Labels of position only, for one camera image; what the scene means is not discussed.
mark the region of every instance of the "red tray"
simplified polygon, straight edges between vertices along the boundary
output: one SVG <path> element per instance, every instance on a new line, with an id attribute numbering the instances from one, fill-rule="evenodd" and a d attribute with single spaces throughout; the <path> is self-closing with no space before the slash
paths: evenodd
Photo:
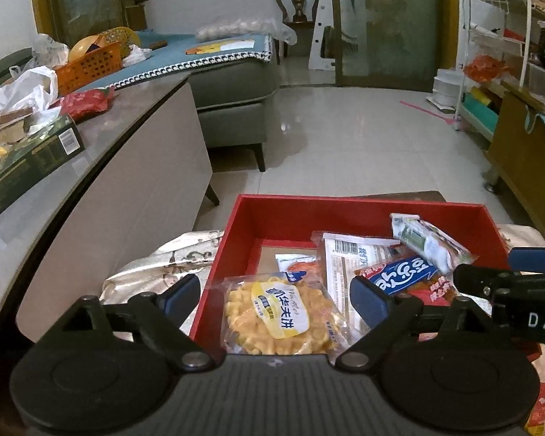
<path id="1" fill-rule="evenodd" d="M 507 249 L 483 205 L 281 195 L 239 195 L 228 220 L 190 337 L 222 352 L 224 297 L 211 285 L 256 271 L 262 246 L 314 248 L 313 231 L 391 237 L 390 213 L 419 214 L 479 257 L 478 266 L 509 268 Z"/>

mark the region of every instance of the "white storage rack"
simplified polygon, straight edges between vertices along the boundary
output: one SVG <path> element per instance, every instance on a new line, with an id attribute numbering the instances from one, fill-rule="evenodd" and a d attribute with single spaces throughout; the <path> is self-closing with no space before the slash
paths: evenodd
<path id="1" fill-rule="evenodd" d="M 537 6 L 532 0 L 480 0 L 489 3 L 504 11 L 505 22 L 507 15 L 510 13 L 526 15 L 526 34 L 525 42 L 519 42 L 514 39 L 508 39 L 501 36 L 490 36 L 484 32 L 480 32 L 476 29 L 471 29 L 471 9 L 472 0 L 468 0 L 468 40 L 464 51 L 464 62 L 468 61 L 469 47 L 471 42 L 474 42 L 481 47 L 489 47 L 495 50 L 499 50 L 503 53 L 514 54 L 523 57 L 523 66 L 521 70 L 521 77 L 519 80 L 519 86 L 523 87 L 525 83 L 525 76 L 527 66 L 529 62 L 529 49 L 530 49 L 530 32 L 532 26 L 532 19 L 545 21 L 545 9 Z M 478 119 L 466 110 L 462 104 L 462 98 L 464 95 L 466 76 L 464 75 L 462 84 L 460 86 L 459 99 L 457 102 L 457 108 L 455 113 L 455 121 L 458 120 L 458 115 L 461 115 L 467 122 L 469 122 L 475 129 L 481 132 L 489 141 L 492 140 L 493 133 L 485 127 Z"/>

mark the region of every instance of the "blue blanket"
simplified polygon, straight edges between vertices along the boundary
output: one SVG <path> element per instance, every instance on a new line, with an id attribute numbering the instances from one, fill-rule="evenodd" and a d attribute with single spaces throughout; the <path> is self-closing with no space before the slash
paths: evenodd
<path id="1" fill-rule="evenodd" d="M 168 45 L 165 48 L 153 51 L 149 59 L 125 67 L 107 77 L 100 78 L 79 89 L 79 91 L 83 92 L 91 88 L 111 86 L 122 88 L 179 70 L 190 70 L 248 57 L 254 57 L 264 62 L 270 62 L 271 60 L 271 37 L 269 35 L 248 34 L 210 42 L 199 42 L 193 34 L 156 34 L 153 31 L 141 31 L 138 35 L 141 38 L 143 48 L 159 40 L 167 40 Z M 217 50 L 218 45 L 246 39 L 254 40 L 253 48 Z"/>

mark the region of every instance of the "orange basket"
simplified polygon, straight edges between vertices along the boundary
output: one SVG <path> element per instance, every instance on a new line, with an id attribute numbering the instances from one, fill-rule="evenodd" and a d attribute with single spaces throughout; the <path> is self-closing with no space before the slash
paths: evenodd
<path id="1" fill-rule="evenodd" d="M 120 42 L 95 49 L 74 62 L 55 68 L 58 77 L 58 95 L 65 96 L 121 69 Z"/>

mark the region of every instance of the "yellow biscuit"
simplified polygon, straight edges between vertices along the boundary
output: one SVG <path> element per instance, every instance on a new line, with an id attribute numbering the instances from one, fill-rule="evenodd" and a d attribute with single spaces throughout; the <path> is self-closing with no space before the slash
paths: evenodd
<path id="1" fill-rule="evenodd" d="M 286 279 L 271 277 L 270 280 L 289 284 Z M 254 310 L 252 282 L 246 282 L 228 293 L 225 306 L 228 325 L 235 333 L 237 344 L 248 354 L 324 354 L 335 347 L 327 328 L 327 322 L 333 326 L 336 318 L 339 321 L 333 314 L 333 302 L 325 298 L 321 290 L 309 287 L 304 281 L 296 285 L 307 309 L 309 328 L 297 336 L 283 339 L 274 339 Z"/>

